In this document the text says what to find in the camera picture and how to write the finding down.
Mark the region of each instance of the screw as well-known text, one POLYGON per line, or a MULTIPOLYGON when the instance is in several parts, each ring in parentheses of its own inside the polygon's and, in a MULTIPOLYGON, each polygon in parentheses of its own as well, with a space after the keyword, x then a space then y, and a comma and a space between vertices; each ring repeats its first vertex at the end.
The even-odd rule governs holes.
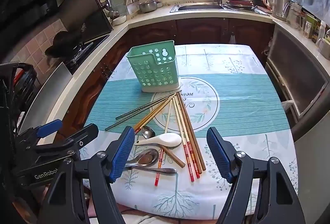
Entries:
POLYGON ((106 155, 105 151, 99 151, 96 156, 99 158, 103 158, 106 155))
POLYGON ((238 156, 238 157, 240 157, 240 158, 244 158, 245 157, 245 152, 243 152, 243 151, 238 151, 237 153, 236 153, 236 155, 238 156))
POLYGON ((63 160, 63 162, 64 162, 66 165, 68 165, 69 163, 71 163, 71 158, 65 158, 65 159, 63 160))
POLYGON ((272 163, 274 163, 274 164, 278 164, 278 163, 279 163, 279 159, 276 158, 276 157, 272 157, 272 158, 270 158, 270 160, 271 160, 272 163))

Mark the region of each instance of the white ceramic spoon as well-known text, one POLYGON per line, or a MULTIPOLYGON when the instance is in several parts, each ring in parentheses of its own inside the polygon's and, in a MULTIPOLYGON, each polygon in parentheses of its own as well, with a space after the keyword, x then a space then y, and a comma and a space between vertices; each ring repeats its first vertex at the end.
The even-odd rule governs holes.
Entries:
POLYGON ((182 142, 182 138, 176 134, 176 133, 164 133, 159 136, 143 139, 143 140, 137 140, 134 145, 146 145, 146 144, 160 144, 165 147, 176 147, 179 146, 182 142))

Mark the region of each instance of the circular logo print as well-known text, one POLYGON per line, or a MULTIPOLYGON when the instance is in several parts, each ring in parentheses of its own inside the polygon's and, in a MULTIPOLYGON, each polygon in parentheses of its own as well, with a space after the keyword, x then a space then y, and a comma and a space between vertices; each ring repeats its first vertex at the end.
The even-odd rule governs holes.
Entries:
MULTIPOLYGON (((215 88, 208 82, 195 77, 181 77, 181 96, 189 114, 195 132, 207 127, 219 112, 219 95, 215 88)), ((151 101, 168 95, 168 92, 155 93, 151 101)), ((165 128, 169 105, 167 105, 155 118, 156 124, 165 128)), ((179 132, 177 118, 172 105, 168 132, 179 132)))

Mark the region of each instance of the teal stripe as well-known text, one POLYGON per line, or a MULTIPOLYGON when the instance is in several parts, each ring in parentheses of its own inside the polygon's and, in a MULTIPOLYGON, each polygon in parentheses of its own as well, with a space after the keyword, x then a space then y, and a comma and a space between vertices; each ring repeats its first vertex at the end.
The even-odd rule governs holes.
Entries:
MULTIPOLYGON (((289 124, 278 95, 264 74, 202 74, 189 75, 210 83, 218 92, 220 109, 210 126, 196 133, 204 138, 207 128, 215 126, 222 136, 243 136, 287 130, 289 124)), ((100 130, 116 122, 115 117, 150 102, 152 93, 141 92, 137 79, 109 81, 96 100, 86 121, 100 130)), ((149 110, 111 129, 121 133, 133 126, 149 110)), ((157 134, 163 132, 154 121, 148 124, 157 134)))

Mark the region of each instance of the oven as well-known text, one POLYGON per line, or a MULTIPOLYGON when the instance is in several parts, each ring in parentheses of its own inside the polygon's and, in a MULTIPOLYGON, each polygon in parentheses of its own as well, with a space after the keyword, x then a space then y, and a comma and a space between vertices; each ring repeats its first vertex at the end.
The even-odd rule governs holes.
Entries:
POLYGON ((309 50, 276 26, 265 66, 283 104, 294 140, 330 109, 329 75, 309 50))

